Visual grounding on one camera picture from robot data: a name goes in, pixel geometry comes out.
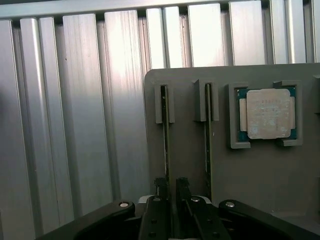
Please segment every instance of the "bolt head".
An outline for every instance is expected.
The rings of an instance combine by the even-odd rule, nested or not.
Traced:
[[[126,203],[126,202],[121,202],[121,203],[119,204],[119,206],[122,207],[122,208],[126,208],[126,207],[129,206],[129,204]]]
[[[229,207],[229,208],[234,208],[234,207],[235,207],[235,204],[234,204],[233,202],[231,202],[231,201],[227,201],[227,202],[225,203],[225,205],[226,205],[227,207]]]
[[[191,201],[193,201],[193,202],[199,202],[200,201],[200,198],[199,197],[197,197],[197,196],[193,196],[193,197],[191,197]]]

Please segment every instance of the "aluminum profile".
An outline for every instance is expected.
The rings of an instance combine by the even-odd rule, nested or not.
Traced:
[[[151,69],[150,44],[147,17],[138,18],[139,46],[141,56],[141,71],[145,76]]]
[[[188,7],[193,67],[225,65],[220,4]]]
[[[320,1],[311,1],[314,62],[320,63]]]
[[[120,196],[150,192],[137,11],[107,12],[105,41]]]
[[[111,12],[129,9],[144,9],[188,5],[205,2],[229,2],[229,0],[90,0],[90,1],[44,1],[0,6],[0,19],[27,18],[41,16],[64,16],[92,12]]]
[[[315,41],[312,3],[303,5],[305,55],[307,63],[315,62]]]
[[[74,219],[53,17],[39,19],[59,225]]]
[[[23,49],[22,49],[22,33],[21,28],[13,28],[13,39],[14,39],[14,51],[16,59],[16,69],[17,69],[17,78],[18,78],[18,91],[20,99],[20,109],[21,109],[21,120],[22,120],[22,129],[24,136],[24,147],[27,159],[27,172],[29,180],[29,189],[32,205],[32,216],[33,216],[33,226],[35,236],[40,236],[43,234],[42,219],[41,219],[41,210],[39,204],[39,192],[37,184],[37,175],[35,174],[35,164],[33,161],[32,154],[32,141],[30,141],[31,129],[29,124],[29,115],[28,115],[28,100],[27,100],[27,91],[24,78],[24,60]]]
[[[31,137],[31,155],[36,177],[41,225],[44,233],[59,227],[59,211],[52,140],[48,119],[48,106],[43,72],[43,59],[38,21],[20,20],[23,76],[26,90],[28,123]]]
[[[113,196],[96,17],[64,16],[63,31],[67,78],[60,80],[76,218],[112,202]]]
[[[167,65],[163,14],[161,8],[146,10],[147,33],[151,69],[164,69]]]
[[[0,20],[0,206],[4,239],[34,239],[12,22]]]
[[[112,188],[113,199],[120,199],[120,183],[118,174],[118,162],[117,152],[115,151],[115,133],[113,129],[112,109],[111,109],[111,89],[109,83],[108,63],[107,63],[107,49],[106,49],[106,23],[101,20],[97,24],[97,39],[99,58],[101,66],[101,81],[102,81],[102,95],[103,95],[103,106],[104,106],[104,120],[105,130],[107,132],[107,146],[108,146],[108,158],[110,164],[110,180]]]
[[[234,65],[266,63],[261,1],[230,2]]]
[[[303,0],[286,0],[287,47],[290,64],[306,62]]]
[[[180,41],[182,51],[182,66],[184,68],[191,68],[191,40],[190,40],[190,26],[188,14],[180,14]]]
[[[284,0],[270,0],[271,36],[273,62],[288,63],[286,6]]]
[[[181,45],[179,8],[177,6],[165,7],[163,9],[163,25],[167,68],[182,68],[183,50]]]
[[[232,50],[232,33],[229,11],[221,11],[221,24],[225,65],[232,66],[234,65],[234,54]]]

